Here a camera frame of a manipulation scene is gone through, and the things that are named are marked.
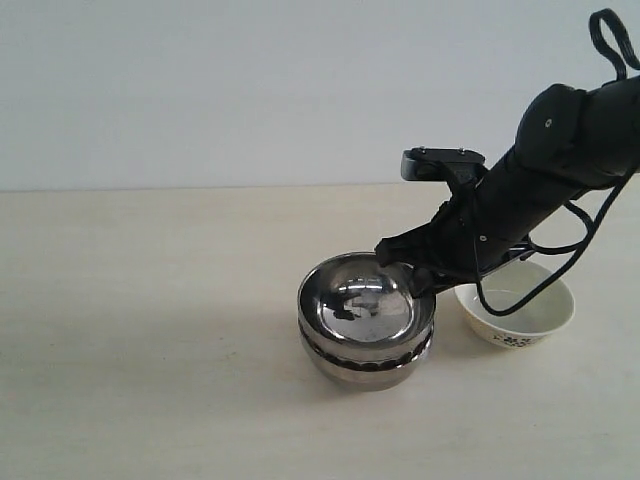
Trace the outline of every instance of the metal bowl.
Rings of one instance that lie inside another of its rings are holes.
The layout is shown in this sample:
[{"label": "metal bowl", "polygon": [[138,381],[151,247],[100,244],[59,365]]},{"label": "metal bowl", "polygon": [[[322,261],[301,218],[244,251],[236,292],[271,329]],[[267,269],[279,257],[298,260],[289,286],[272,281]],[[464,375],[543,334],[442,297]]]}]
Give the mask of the metal bowl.
[{"label": "metal bowl", "polygon": [[405,380],[426,356],[435,295],[414,299],[411,268],[381,267],[356,252],[316,266],[298,290],[298,324],[311,360],[329,378],[357,390]]}]

